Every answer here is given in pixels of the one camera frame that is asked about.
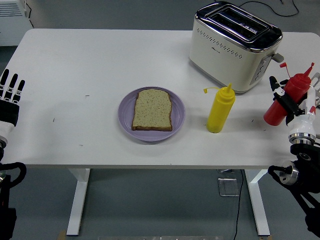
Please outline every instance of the toaster lever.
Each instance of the toaster lever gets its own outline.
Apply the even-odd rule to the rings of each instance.
[[[282,56],[279,53],[276,53],[276,54],[272,55],[271,59],[276,61],[277,63],[282,63],[285,60],[284,56]]]

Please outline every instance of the toaster slot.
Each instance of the toaster slot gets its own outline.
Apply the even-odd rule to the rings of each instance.
[[[267,25],[231,7],[215,12],[207,18],[246,41],[251,41],[269,29]]]
[[[268,29],[266,25],[230,7],[223,10],[222,12],[226,17],[233,19],[234,21],[243,25],[245,28],[255,32],[256,34],[261,33]]]
[[[217,23],[224,29],[237,34],[238,36],[242,37],[243,39],[249,41],[253,37],[256,36],[256,33],[253,31],[250,31],[249,29],[245,28],[244,26],[232,21],[229,18],[226,18],[225,16],[221,14],[215,14],[212,17],[209,17],[214,23]]]

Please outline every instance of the plate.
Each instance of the plate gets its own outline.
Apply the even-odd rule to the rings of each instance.
[[[145,130],[131,130],[132,120],[134,119],[135,114],[135,104],[138,93],[142,90],[147,89],[158,89],[167,92],[170,95],[170,99],[172,102],[172,110],[171,110],[171,124],[172,131],[145,131]],[[184,103],[181,99],[172,91],[157,87],[157,86],[148,86],[138,88],[128,95],[126,95],[121,101],[118,108],[118,118],[123,129],[132,137],[146,141],[146,142],[156,142],[167,139],[177,133],[184,123],[186,116],[186,109]]]

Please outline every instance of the yellow nozzle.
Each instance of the yellow nozzle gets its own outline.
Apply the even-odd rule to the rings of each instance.
[[[228,87],[226,88],[226,92],[227,92],[227,93],[230,93],[230,90],[232,90],[232,88],[231,88],[231,83],[229,83]]]

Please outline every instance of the toaster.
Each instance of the toaster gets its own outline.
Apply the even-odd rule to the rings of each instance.
[[[283,38],[282,31],[244,9],[217,1],[194,17],[190,60],[223,86],[244,93],[263,77]]]

